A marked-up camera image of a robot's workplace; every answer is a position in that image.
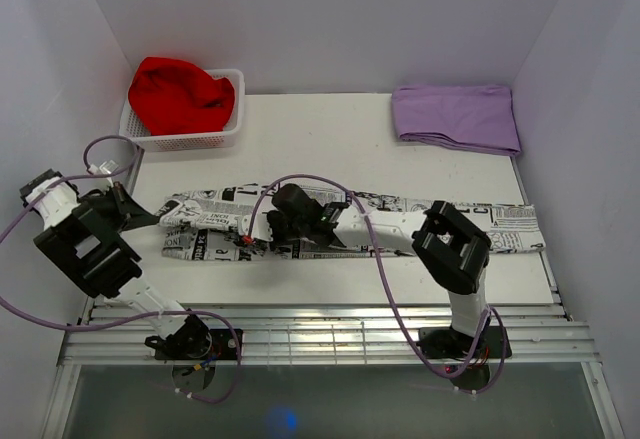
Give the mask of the newspaper print trousers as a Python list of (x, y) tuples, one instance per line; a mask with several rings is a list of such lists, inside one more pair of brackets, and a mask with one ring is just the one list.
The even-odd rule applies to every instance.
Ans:
[[(166, 229), (162, 255), (188, 261), (368, 258), (369, 245), (347, 249), (294, 239), (274, 247), (244, 245), (240, 222), (248, 222), (264, 187), (257, 183), (213, 190), (191, 190), (165, 198), (156, 212)], [(457, 202), (455, 207), (487, 233), (493, 253), (531, 253), (545, 247), (532, 205)]]

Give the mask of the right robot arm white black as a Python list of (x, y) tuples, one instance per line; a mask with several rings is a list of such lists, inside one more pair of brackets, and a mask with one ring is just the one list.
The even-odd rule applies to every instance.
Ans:
[(507, 356), (500, 327), (490, 323), (485, 272), (491, 241), (452, 204), (424, 211), (366, 211), (355, 200), (321, 204), (296, 184), (274, 194), (266, 220), (276, 244), (306, 240), (337, 249), (371, 247), (417, 257), (449, 297), (452, 318), (444, 329), (422, 329), (417, 345), (429, 359), (480, 361)]

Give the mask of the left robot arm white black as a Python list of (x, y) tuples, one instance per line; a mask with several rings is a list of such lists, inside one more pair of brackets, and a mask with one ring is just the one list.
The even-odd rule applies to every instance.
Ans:
[(178, 302), (161, 295), (144, 277), (141, 257), (121, 234), (155, 226), (158, 218), (111, 179), (81, 195), (62, 174), (49, 169), (20, 189), (34, 204), (44, 230), (36, 247), (82, 292), (146, 313), (155, 334), (145, 345), (161, 359), (198, 360), (213, 351), (209, 328)]

